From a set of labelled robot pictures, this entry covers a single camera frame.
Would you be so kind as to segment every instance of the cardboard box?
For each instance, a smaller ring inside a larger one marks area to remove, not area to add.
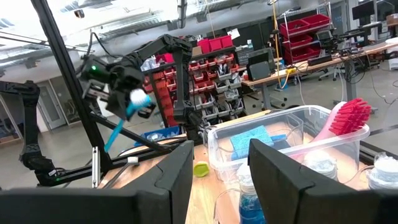
[[[197,55],[201,55],[201,54],[202,54],[202,52],[201,52],[200,46],[192,48],[192,56],[197,56]]]
[[[391,14],[390,16],[387,16],[387,26],[392,25],[392,24],[398,25],[398,13]]]

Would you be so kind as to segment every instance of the blue sponge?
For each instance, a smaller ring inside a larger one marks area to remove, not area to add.
[[[246,158],[249,154],[250,139],[258,139],[268,146],[273,146],[271,137],[264,126],[254,128],[241,134],[231,137],[231,144],[234,147],[234,152],[231,155],[231,160]]]

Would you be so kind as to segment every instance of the plastic bottle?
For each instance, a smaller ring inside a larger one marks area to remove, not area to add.
[[[239,199],[240,224],[265,224],[266,219],[254,188],[249,166],[243,164],[238,170],[241,197]]]

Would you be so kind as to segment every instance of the black metal frame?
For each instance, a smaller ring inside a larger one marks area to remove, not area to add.
[[[71,94],[72,100],[76,105],[76,110],[81,118],[81,123],[87,133],[88,139],[93,147],[98,147],[100,155],[101,173],[104,176],[109,170],[122,167],[127,163],[127,158],[134,156],[139,158],[140,161],[152,159],[158,156],[166,155],[172,152],[182,141],[181,139],[169,145],[160,145],[155,142],[150,142],[147,139],[131,132],[126,129],[121,131],[121,134],[148,146],[148,149],[133,152],[125,156],[120,156],[111,159],[109,154],[104,150],[104,141],[101,133],[97,127],[96,122],[105,125],[108,128],[115,128],[116,125],[97,114],[93,114],[89,109],[87,103],[82,99],[83,90],[75,75],[75,68],[73,67],[72,60],[65,47],[57,23],[52,15],[51,9],[46,0],[31,0],[33,7],[37,11],[43,31],[47,36],[49,45],[52,49],[54,57],[60,68],[61,74],[67,85],[68,91]],[[41,182],[39,185],[51,187],[55,185],[65,184],[74,180],[78,180],[91,175],[91,166],[84,166],[81,168],[67,170],[65,175],[56,179],[49,179],[46,182]]]

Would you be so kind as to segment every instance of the clear plastic container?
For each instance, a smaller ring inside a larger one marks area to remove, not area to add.
[[[210,166],[220,180],[237,181],[236,171],[247,158],[232,160],[232,136],[264,126],[269,136],[284,136],[274,141],[273,147],[297,162],[308,160],[309,152],[322,150],[336,159],[337,180],[347,182],[358,171],[359,141],[369,136],[369,126],[365,125],[355,133],[336,136],[317,142],[311,140],[321,131],[330,110],[321,106],[299,106],[259,118],[234,123],[230,126],[212,129],[208,133],[208,153]]]

